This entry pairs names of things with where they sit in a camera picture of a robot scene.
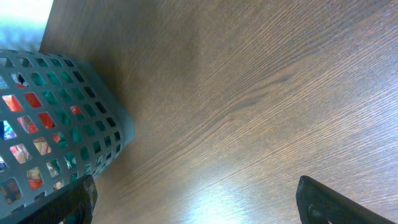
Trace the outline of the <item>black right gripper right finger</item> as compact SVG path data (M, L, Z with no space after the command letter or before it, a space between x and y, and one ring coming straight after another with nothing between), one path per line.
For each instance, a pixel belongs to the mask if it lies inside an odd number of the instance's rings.
M394 224L307 175L300 177L295 198L302 224Z

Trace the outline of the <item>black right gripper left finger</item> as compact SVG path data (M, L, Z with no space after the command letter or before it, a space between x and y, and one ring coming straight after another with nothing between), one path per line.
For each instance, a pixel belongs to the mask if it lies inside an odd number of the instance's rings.
M84 175L42 200L2 218L1 223L90 224L97 198L93 176Z

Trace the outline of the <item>green coffee mix bag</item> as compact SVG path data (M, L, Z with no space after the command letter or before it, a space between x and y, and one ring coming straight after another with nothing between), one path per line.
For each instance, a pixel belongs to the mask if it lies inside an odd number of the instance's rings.
M37 112L32 143L52 179L99 176L124 146L116 100L91 72L69 58L35 57L28 99Z

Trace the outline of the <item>San Remo spaghetti packet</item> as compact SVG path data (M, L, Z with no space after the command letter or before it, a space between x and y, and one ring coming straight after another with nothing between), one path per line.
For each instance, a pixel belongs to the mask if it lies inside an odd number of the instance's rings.
M11 78L13 81L15 81L16 86L19 88L25 88L28 87L29 85L27 82L23 79L21 74L12 74ZM37 99L36 95L34 93L26 93L25 97L27 98L28 102L30 103L31 106L38 108L40 107L41 103ZM21 109L21 104L18 102L16 97L14 96L6 96L5 97L5 102L8 104L8 106L11 109L19 110ZM66 113L64 111L59 111L58 115L60 116L60 119L64 123L69 123L70 119L67 117ZM50 115L47 112L43 112L39 114L39 118L41 122L43 122L44 126L46 128L53 128L55 126L54 121L51 119ZM29 116L22 116L17 119L19 124L22 126L23 130L28 133L28 134L34 134L38 132L38 128L36 125L32 122ZM10 139L12 137L16 136L16 133L13 131L9 123L3 121L1 123L3 125L2 131L3 134L2 136L4 139ZM63 137L62 134L55 134L53 136L54 141L57 144L61 145L66 145L66 140ZM45 138L40 137L37 139L34 139L32 141L36 147L36 149L40 152L41 155L48 154L52 152L50 146L46 142ZM10 151L20 164L24 164L28 161L31 161L33 157L29 154L27 151L25 145L23 144L17 144L15 146L10 147ZM66 160L66 165L69 169L72 169L76 166L76 159L73 156L73 154L69 154L65 156ZM60 174L60 168L57 160L53 159L50 162L47 163L47 168L50 172L50 175L52 177L56 177ZM40 176L40 172L38 169L34 168L33 170L28 171L28 183L29 186L32 190L37 189L41 186L43 186L43 180L42 177ZM5 184L1 185L1 193L3 196L5 196L6 202L7 203L12 203L22 197L21 190L18 188L17 183L14 179L8 180L5 182Z

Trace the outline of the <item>grey plastic basket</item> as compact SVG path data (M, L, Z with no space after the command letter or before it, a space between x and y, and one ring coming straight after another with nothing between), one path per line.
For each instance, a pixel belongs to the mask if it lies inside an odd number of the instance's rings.
M132 118L90 63L1 50L2 217L99 176L134 138Z

